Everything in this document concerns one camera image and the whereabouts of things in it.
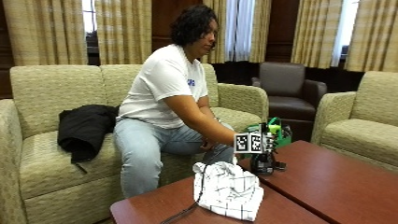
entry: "green object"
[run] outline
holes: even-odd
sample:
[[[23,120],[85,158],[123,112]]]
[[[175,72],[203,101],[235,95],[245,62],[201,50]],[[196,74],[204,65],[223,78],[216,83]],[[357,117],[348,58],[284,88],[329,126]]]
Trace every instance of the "green object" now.
[[[293,132],[289,125],[283,125],[281,118],[275,117],[271,119],[269,123],[271,133],[276,136],[276,147],[285,147],[292,143]],[[245,129],[247,133],[257,132],[259,124],[251,124]],[[245,158],[249,158],[252,154],[244,154]]]
[[[293,132],[290,130],[290,126],[289,125],[283,125],[283,121],[281,118],[275,117],[271,121],[269,121],[269,127],[279,126],[279,129],[276,130],[276,142],[277,142],[277,146],[279,147],[285,147],[292,143],[292,136],[293,136]]]

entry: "man's hand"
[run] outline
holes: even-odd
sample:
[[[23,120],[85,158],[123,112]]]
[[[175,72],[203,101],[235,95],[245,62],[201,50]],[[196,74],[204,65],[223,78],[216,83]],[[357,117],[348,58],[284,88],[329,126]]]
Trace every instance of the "man's hand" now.
[[[212,141],[209,138],[207,137],[201,137],[201,146],[200,148],[203,150],[212,150],[215,148],[215,146],[217,145],[217,142]]]

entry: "curtain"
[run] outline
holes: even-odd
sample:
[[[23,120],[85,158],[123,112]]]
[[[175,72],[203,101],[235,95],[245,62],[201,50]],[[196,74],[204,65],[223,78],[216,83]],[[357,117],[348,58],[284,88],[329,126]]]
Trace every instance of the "curtain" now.
[[[342,0],[301,0],[292,62],[330,68]]]
[[[361,0],[346,69],[398,72],[398,0]]]
[[[340,64],[342,48],[350,44],[350,35],[353,22],[357,15],[358,0],[344,0],[342,11],[340,15],[338,30],[334,40],[332,67]]]
[[[272,0],[256,1],[249,63],[261,63],[265,60],[272,3]]]
[[[82,1],[4,0],[16,65],[87,64]]]
[[[217,45],[211,53],[201,57],[203,63],[225,63],[225,28],[227,28],[227,1],[203,0],[203,4],[211,7],[219,18]]]
[[[96,0],[101,64],[144,63],[152,53],[152,1]]]
[[[255,4],[256,0],[228,1],[225,61],[249,61]]]

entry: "sofa armrest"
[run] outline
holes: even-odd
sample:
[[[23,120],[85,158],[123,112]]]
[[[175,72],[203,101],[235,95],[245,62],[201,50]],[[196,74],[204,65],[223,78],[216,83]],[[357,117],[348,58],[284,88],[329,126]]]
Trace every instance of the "sofa armrest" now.
[[[324,95],[314,117],[312,143],[320,145],[326,126],[350,118],[356,91],[328,93]]]
[[[0,100],[0,223],[27,223],[20,195],[23,133],[14,100]]]
[[[252,85],[261,88],[261,80],[259,77],[252,77]]]
[[[318,107],[322,96],[328,93],[328,86],[324,82],[305,79],[302,87],[302,97],[314,108]]]
[[[219,83],[219,106],[260,116],[269,117],[269,99],[259,87]]]

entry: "wooden wall panel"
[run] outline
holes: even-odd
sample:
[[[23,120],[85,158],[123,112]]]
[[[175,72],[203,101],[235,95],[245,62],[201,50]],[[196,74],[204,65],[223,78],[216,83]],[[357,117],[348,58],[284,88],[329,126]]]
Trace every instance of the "wooden wall panel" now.
[[[272,4],[267,62],[288,63],[294,46],[298,0],[277,0]]]
[[[169,45],[171,23],[183,10],[201,4],[201,0],[152,0],[152,50]]]
[[[0,99],[12,98],[10,84],[10,69],[14,67],[14,58],[10,43],[10,31],[6,20],[3,0],[0,0]]]

